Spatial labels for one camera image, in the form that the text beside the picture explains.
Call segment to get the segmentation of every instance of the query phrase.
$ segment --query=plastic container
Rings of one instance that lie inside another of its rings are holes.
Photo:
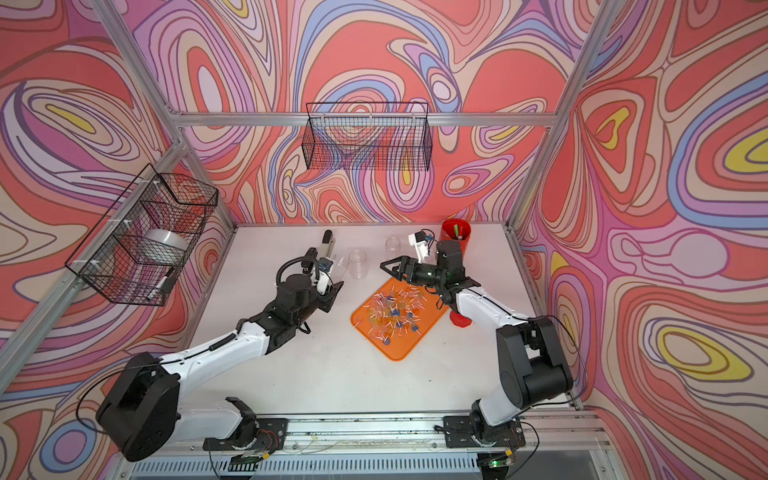
[[[398,237],[390,237],[386,239],[384,243],[384,258],[391,260],[393,258],[400,257],[400,239]]]
[[[331,280],[333,280],[334,283],[340,282],[344,278],[344,273],[346,273],[347,268],[349,268],[349,259],[346,255],[337,255],[334,253],[331,255],[331,260],[333,261],[333,265],[331,266],[328,275],[330,275]]]
[[[469,226],[468,222],[452,218],[442,223],[439,241],[456,240],[462,248],[462,255],[464,255],[467,253],[467,243],[469,243],[470,235],[472,235],[472,227]]]
[[[352,278],[362,280],[368,276],[368,256],[363,250],[354,249],[349,252],[349,274]]]

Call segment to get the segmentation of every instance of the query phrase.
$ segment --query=black bracket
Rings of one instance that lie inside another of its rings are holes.
[[[248,450],[260,450],[265,453],[282,450],[285,446],[287,430],[288,419],[259,419],[256,441]],[[206,452],[235,452],[243,449],[238,448],[230,439],[205,439],[203,450]]]
[[[519,419],[486,427],[485,437],[479,439],[469,415],[442,418],[445,446],[449,449],[505,447],[512,451],[525,446],[525,436]]]

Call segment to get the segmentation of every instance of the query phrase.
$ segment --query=wire basket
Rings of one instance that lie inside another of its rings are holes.
[[[92,229],[66,267],[112,303],[163,306],[218,198],[215,187],[192,177],[155,172],[95,253],[72,260]]]
[[[316,102],[306,111],[307,170],[429,170],[425,102]]]

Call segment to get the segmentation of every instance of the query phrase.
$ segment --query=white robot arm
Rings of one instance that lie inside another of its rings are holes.
[[[283,271],[294,263],[309,263],[310,269],[283,281]],[[160,358],[149,353],[131,358],[96,412],[124,457],[136,462],[167,442],[200,438],[219,439],[235,450],[250,448],[260,426],[244,402],[234,397],[216,405],[181,400],[233,366],[280,348],[297,330],[309,333],[306,319],[317,309],[329,312],[343,285],[329,284],[330,265],[326,258],[290,260],[278,270],[275,300],[228,334]]]
[[[547,317],[517,313],[488,295],[465,275],[458,242],[437,243],[437,265],[403,256],[381,264],[398,280],[435,288],[443,303],[474,323],[496,331],[500,386],[472,406],[472,438],[492,445],[500,429],[536,402],[551,399],[573,387],[554,324]],[[538,350],[529,359],[525,347]]]

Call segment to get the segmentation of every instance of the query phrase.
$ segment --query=wall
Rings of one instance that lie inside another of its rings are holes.
[[[597,5],[547,0],[131,4],[124,19],[179,111],[423,100],[554,111]],[[188,129],[238,223],[506,220],[541,128],[434,129],[416,174],[307,172],[302,128]]]
[[[768,471],[767,111],[765,2],[629,1],[516,223],[631,478]]]
[[[127,182],[168,148],[88,2],[14,5],[0,6],[3,343]],[[82,291],[0,396],[0,478],[97,478],[116,449],[77,423],[78,399],[133,354],[178,346],[223,239],[213,218],[164,308]],[[92,419],[101,399],[93,391],[82,416]]]

